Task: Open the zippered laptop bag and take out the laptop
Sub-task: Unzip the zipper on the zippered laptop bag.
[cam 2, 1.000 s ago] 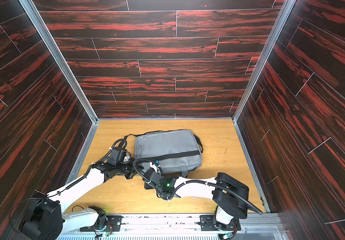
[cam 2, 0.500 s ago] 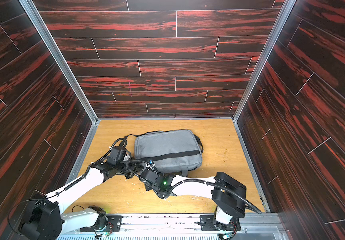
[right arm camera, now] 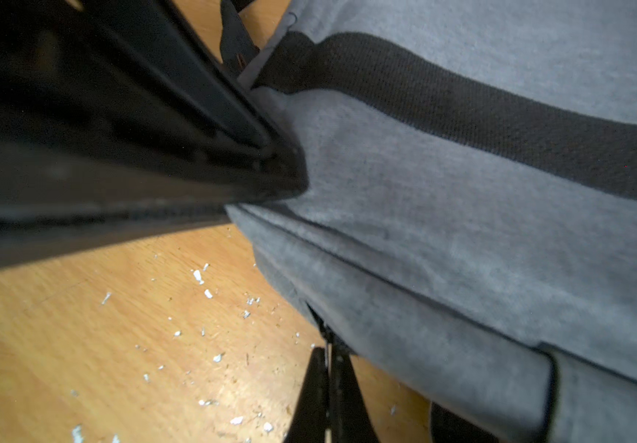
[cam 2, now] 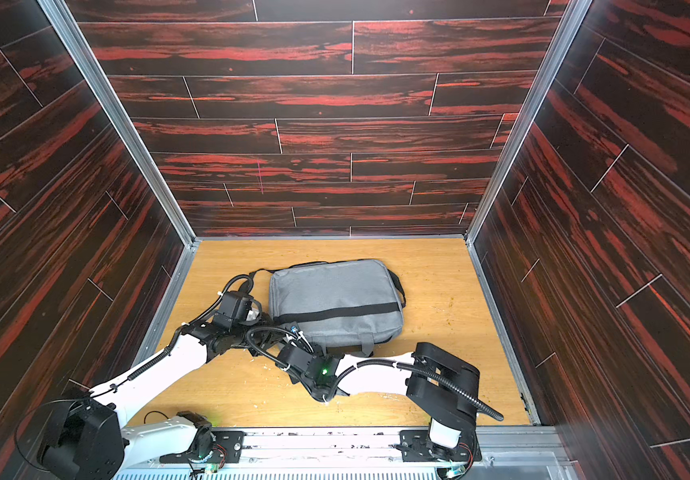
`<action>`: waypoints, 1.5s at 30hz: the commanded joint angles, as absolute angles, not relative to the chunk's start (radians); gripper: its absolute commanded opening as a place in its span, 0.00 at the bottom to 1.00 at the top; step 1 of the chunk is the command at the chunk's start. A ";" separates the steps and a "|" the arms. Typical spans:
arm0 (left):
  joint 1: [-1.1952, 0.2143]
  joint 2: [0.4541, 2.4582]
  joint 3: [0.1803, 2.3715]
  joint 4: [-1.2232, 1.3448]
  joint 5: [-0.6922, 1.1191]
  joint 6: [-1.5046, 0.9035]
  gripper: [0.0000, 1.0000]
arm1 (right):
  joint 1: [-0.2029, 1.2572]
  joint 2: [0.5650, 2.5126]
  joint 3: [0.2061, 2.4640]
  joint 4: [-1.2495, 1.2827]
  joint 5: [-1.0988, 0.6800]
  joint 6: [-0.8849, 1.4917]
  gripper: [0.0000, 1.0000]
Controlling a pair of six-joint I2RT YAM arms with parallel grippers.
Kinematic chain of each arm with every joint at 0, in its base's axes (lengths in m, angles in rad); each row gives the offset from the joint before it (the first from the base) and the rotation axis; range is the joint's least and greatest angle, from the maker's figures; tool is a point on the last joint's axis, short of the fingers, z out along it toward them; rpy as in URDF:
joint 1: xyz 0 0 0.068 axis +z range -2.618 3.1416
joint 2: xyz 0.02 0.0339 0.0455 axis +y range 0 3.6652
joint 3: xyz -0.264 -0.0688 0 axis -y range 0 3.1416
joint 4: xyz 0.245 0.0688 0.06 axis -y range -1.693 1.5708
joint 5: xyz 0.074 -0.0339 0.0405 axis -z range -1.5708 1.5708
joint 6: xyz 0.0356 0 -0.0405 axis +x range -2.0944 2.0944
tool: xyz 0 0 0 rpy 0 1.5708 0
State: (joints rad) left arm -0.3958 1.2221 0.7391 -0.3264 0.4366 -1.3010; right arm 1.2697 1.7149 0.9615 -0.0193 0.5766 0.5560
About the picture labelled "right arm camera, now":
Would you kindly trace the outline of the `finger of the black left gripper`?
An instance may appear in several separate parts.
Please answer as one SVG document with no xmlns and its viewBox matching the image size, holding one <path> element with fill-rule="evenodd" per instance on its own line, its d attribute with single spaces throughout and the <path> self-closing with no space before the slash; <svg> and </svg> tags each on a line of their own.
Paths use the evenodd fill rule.
<svg viewBox="0 0 637 443">
<path fill-rule="evenodd" d="M 307 189 L 238 83 L 257 55 L 243 9 L 220 5 L 213 55 L 171 1 L 0 1 L 0 269 Z"/>
</svg>

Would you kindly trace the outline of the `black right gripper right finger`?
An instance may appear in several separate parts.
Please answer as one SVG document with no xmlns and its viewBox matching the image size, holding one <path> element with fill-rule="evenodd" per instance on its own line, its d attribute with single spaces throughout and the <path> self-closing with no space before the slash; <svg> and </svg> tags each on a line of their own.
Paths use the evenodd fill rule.
<svg viewBox="0 0 637 443">
<path fill-rule="evenodd" d="M 333 443 L 378 443 L 349 354 L 331 345 L 329 428 Z"/>
</svg>

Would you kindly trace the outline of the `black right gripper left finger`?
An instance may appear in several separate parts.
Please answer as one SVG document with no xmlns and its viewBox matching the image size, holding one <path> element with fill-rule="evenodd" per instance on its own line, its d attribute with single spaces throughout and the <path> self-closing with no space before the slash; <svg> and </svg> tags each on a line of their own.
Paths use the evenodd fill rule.
<svg viewBox="0 0 637 443">
<path fill-rule="evenodd" d="M 304 382 L 284 443 L 324 443 L 328 428 L 329 369 L 327 353 L 316 347 L 310 354 Z"/>
</svg>

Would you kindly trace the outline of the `grey zippered laptop bag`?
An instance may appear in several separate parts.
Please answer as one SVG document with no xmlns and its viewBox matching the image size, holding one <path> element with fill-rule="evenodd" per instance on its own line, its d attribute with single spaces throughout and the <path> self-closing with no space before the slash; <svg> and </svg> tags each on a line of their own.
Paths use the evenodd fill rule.
<svg viewBox="0 0 637 443">
<path fill-rule="evenodd" d="M 294 1 L 242 82 L 305 152 L 267 280 L 512 442 L 637 442 L 637 1 Z"/>
</svg>

